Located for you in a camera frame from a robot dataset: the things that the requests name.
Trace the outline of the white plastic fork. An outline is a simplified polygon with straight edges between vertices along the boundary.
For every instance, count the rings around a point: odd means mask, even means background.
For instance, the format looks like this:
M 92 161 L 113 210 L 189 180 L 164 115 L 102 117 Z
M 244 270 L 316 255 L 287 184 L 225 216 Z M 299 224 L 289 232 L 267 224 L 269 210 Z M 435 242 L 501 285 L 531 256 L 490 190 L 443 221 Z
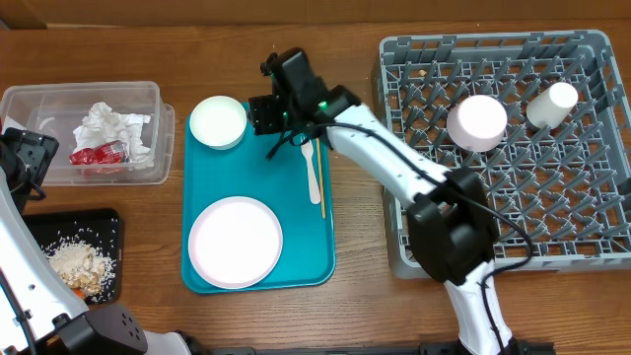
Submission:
M 316 180 L 316 172 L 313 162 L 314 146 L 313 143 L 307 138 L 305 138 L 302 142 L 301 152 L 306 161 L 310 201 L 312 204 L 320 204 L 321 197 L 318 182 Z

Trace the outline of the white round bowl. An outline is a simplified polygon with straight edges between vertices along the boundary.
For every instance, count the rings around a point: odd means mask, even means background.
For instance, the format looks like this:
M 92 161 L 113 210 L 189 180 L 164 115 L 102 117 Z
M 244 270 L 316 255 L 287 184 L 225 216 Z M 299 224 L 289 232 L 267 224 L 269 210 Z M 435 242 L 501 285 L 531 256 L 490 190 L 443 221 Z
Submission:
M 237 146 L 245 136 L 247 115 L 237 100 L 214 96 L 200 102 L 192 111 L 189 129 L 200 143 L 216 150 Z

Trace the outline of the wooden chopstick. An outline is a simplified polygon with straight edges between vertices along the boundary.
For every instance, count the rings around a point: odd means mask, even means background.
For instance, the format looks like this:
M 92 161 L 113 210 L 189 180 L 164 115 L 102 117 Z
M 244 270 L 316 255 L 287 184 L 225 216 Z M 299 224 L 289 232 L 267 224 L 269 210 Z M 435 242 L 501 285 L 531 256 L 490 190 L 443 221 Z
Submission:
M 319 189 L 319 195 L 320 195 L 321 217 L 322 219 L 325 219 L 326 218 L 325 197 L 324 197 L 324 190 L 323 190 L 322 159 L 321 159 L 321 149 L 320 149 L 319 138 L 315 140 L 315 150 L 316 150 L 316 157 L 317 157 L 318 189 Z

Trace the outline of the large pink plate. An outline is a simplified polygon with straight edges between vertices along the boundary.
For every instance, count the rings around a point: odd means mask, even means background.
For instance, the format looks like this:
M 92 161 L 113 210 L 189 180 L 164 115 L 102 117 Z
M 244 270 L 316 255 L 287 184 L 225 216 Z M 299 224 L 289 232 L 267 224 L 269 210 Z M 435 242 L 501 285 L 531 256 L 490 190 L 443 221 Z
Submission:
M 221 289 L 236 290 L 263 280 L 283 249 L 283 231 L 274 212 L 244 196 L 221 199 L 195 219 L 188 254 L 196 273 Z

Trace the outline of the red snack wrapper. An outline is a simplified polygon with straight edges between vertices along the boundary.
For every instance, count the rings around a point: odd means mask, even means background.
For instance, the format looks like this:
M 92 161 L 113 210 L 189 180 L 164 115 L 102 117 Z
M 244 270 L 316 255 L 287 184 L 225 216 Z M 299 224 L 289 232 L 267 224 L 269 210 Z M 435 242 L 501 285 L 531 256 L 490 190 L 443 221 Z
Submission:
M 127 163 L 127 146 L 121 140 L 104 143 L 96 148 L 84 148 L 69 156 L 72 165 Z

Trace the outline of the white paper tissue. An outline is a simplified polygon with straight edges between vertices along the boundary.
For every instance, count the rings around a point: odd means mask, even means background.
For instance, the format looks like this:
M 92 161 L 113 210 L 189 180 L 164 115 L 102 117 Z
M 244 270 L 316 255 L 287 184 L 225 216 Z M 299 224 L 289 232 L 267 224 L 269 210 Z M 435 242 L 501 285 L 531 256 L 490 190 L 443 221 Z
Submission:
M 75 150 L 96 148 L 113 141 L 128 143 L 130 138 L 126 123 L 124 115 L 113 111 L 105 102 L 94 104 L 82 119 L 82 124 L 73 131 Z

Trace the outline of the pink round bowl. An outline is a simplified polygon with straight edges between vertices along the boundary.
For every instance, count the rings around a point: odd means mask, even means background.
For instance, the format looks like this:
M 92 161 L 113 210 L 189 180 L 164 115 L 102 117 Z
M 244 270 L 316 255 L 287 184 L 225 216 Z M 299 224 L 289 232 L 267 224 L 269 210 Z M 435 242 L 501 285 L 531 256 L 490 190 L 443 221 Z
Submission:
M 450 110 L 447 130 L 458 147 L 479 153 L 501 143 L 507 123 L 507 113 L 500 102 L 490 96 L 475 95 Z

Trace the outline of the white paper cup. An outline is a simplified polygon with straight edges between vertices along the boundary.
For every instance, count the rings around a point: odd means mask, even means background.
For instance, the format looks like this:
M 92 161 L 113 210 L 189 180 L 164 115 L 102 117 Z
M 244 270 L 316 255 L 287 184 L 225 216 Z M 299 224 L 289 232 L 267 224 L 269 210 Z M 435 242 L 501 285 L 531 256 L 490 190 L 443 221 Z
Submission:
M 578 102 L 578 91 L 565 82 L 556 82 L 530 101 L 526 118 L 536 128 L 558 127 Z

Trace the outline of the white napkin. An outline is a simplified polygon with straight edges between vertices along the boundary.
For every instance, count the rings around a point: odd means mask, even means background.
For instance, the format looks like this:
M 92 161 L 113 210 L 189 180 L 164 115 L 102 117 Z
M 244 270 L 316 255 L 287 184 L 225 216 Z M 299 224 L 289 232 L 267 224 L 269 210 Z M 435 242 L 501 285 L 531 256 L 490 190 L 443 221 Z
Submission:
M 133 163 L 144 163 L 149 160 L 150 149 L 144 145 L 141 135 L 145 124 L 151 116 L 139 113 L 119 113 L 118 137 L 126 144 L 128 157 Z

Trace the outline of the orange carrot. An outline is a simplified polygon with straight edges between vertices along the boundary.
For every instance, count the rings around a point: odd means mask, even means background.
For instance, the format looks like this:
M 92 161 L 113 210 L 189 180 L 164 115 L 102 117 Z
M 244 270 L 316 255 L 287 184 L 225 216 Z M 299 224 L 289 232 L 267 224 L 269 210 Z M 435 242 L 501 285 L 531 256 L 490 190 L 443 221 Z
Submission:
M 73 289 L 73 292 L 82 300 L 85 300 L 87 297 L 86 294 L 81 289 Z

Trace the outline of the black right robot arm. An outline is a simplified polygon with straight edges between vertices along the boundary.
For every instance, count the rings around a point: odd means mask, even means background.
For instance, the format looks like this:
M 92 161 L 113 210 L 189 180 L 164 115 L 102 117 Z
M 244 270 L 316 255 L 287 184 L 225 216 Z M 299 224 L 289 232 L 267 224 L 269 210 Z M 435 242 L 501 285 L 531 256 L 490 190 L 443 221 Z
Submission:
M 351 91 L 327 88 L 298 47 L 271 53 L 260 71 L 272 92 L 248 101 L 255 134 L 277 133 L 280 145 L 322 138 L 376 178 L 404 209 L 413 257 L 448 291 L 459 349 L 510 353 L 515 340 L 493 284 L 498 214 L 489 208 L 477 174 L 424 158 Z

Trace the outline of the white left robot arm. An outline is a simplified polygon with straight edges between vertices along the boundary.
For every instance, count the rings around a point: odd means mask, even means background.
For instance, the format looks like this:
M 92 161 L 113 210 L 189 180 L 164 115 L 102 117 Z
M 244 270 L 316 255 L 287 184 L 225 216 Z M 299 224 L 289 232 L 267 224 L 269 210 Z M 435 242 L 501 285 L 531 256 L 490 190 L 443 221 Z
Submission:
M 118 303 L 91 310 L 62 281 L 22 216 L 42 200 L 55 138 L 1 135 L 1 351 L 4 354 L 187 354 L 178 332 L 146 331 Z

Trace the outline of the clear plastic waste bin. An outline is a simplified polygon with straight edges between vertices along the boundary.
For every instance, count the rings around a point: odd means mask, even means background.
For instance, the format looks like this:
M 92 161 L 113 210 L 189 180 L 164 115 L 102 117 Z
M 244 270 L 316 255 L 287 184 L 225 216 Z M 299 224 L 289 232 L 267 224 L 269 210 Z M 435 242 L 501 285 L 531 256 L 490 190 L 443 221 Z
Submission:
M 144 118 L 140 139 L 149 149 L 143 162 L 73 165 L 77 147 L 73 131 L 91 108 L 105 103 L 113 113 Z M 93 82 L 14 86 L 1 99 L 2 127 L 29 130 L 56 138 L 58 150 L 43 181 L 45 185 L 161 184 L 168 179 L 175 144 L 175 110 L 163 102 L 159 86 L 150 81 Z

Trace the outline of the teal plastic serving tray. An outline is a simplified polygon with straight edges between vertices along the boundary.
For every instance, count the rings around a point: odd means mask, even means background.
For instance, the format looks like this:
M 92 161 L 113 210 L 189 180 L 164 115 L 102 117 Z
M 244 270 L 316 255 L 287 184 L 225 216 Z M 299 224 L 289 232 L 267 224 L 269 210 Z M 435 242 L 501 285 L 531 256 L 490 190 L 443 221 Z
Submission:
M 282 146 L 266 157 L 277 142 L 275 134 L 257 136 L 247 122 L 241 142 L 228 150 L 212 149 L 185 131 L 181 277 L 199 294 L 257 291 L 314 286 L 333 274 L 336 256 L 328 160 L 320 145 L 326 218 L 320 204 L 312 204 L 306 161 L 298 146 Z M 188 254 L 188 238 L 195 219 L 212 203 L 233 196 L 256 199 L 269 207 L 283 231 L 283 249 L 274 269 L 258 283 L 236 290 L 204 281 Z

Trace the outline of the grey plastic dish rack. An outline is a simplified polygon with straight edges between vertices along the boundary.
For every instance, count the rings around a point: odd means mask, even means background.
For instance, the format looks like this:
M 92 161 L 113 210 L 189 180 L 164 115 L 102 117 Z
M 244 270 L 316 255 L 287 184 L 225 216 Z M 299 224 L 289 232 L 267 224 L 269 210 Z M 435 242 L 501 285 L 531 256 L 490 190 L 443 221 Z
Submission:
M 471 168 L 511 219 L 500 226 L 498 264 L 629 266 L 630 105 L 604 33 L 389 36 L 374 77 L 383 124 L 424 157 Z M 558 127 L 536 128 L 526 107 L 556 82 L 571 84 L 578 102 Z M 459 148 L 447 131 L 449 111 L 472 95 L 495 98 L 508 115 L 501 143 L 484 153 Z

